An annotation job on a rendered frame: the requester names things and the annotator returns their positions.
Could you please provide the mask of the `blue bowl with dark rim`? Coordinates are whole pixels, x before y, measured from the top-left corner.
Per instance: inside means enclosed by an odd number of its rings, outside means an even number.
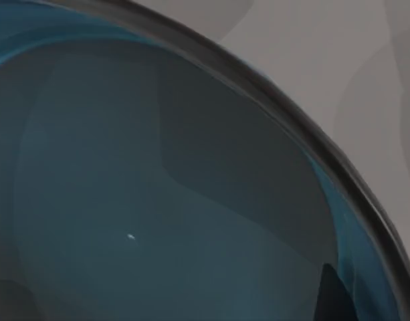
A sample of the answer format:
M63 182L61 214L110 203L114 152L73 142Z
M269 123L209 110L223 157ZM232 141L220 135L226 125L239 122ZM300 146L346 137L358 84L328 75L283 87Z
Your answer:
M0 321L410 321L410 262L273 82L131 0L0 0Z

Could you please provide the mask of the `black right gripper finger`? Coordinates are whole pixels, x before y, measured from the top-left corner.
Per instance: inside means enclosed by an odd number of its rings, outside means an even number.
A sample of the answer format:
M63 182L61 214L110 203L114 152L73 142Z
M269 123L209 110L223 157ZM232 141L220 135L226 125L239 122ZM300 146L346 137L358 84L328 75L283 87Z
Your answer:
M356 321L356 309L337 271L322 266L313 321Z

